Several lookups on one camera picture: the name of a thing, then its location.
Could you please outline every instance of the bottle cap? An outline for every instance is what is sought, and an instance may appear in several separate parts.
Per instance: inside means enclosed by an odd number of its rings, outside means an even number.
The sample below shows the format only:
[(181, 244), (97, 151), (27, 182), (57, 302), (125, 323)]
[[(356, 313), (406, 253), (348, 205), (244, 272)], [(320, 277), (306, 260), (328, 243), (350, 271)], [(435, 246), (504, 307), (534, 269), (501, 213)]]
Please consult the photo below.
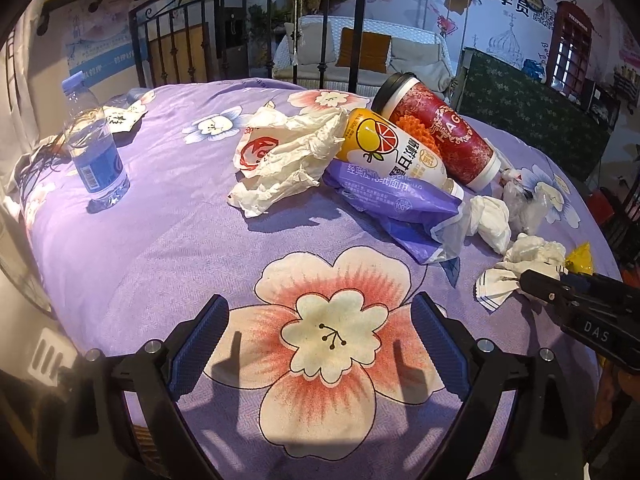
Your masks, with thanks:
[(76, 72), (62, 82), (62, 91), (66, 94), (78, 88), (84, 82), (84, 72)]

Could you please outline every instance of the sofa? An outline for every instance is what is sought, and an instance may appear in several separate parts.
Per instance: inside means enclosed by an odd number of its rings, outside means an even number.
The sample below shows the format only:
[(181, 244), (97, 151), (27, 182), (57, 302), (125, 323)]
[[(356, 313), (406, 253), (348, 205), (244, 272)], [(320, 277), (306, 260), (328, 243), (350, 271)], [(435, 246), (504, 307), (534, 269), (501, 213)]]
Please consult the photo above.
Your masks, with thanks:
[[(322, 18), (321, 15), (302, 16), (298, 22), (302, 34), (298, 40), (297, 84), (308, 89), (319, 88), (318, 64), (321, 54)], [(353, 28), (353, 18), (329, 16), (328, 23), (331, 35), (328, 35), (326, 40), (327, 69), (324, 72), (324, 88), (346, 91), (350, 67), (336, 66), (336, 60), (341, 47), (342, 29)], [(280, 42), (274, 54), (273, 78), (292, 82), (293, 55), (290, 32), (293, 25), (288, 23), (286, 28), (288, 34)], [(391, 41), (386, 56), (385, 73), (360, 68), (357, 94), (373, 97), (386, 78), (395, 72), (414, 72), (418, 79), (433, 91), (440, 95), (446, 92), (453, 70), (447, 44), (441, 36), (421, 28), (370, 19), (364, 20), (363, 31), (391, 36)], [(305, 45), (314, 46), (313, 51), (305, 53), (303, 51)]]

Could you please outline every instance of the plastic water bottle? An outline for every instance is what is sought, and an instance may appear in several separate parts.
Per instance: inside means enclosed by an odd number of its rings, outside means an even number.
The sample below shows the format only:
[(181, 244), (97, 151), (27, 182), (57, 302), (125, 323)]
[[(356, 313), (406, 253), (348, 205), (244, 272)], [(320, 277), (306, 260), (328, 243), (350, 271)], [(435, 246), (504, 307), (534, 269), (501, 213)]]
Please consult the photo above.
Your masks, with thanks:
[(84, 74), (77, 72), (62, 82), (68, 120), (65, 142), (76, 170), (91, 194), (89, 212), (109, 208), (129, 189), (129, 177), (109, 131), (104, 110), (84, 85)]

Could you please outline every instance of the purple tissue package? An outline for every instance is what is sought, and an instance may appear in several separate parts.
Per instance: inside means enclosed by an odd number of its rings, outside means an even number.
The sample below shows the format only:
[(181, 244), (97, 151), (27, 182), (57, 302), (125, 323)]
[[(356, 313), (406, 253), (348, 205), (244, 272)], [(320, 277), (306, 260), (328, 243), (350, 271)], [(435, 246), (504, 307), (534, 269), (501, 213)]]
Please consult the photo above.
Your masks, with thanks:
[[(324, 175), (355, 209), (377, 219), (380, 226), (419, 264), (450, 259), (458, 254), (466, 228), (455, 224), (463, 216), (463, 202), (416, 178), (380, 177), (375, 171), (334, 159)], [(443, 244), (449, 250), (443, 250)]]

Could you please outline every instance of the blue bottle label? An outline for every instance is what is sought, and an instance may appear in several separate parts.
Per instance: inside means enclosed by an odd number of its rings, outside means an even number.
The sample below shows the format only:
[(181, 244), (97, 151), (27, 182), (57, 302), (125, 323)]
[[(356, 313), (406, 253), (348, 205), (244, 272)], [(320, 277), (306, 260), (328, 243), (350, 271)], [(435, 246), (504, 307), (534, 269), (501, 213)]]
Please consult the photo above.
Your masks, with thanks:
[(109, 187), (122, 173), (122, 160), (115, 144), (111, 144), (86, 166), (78, 168), (84, 186), (91, 193)]

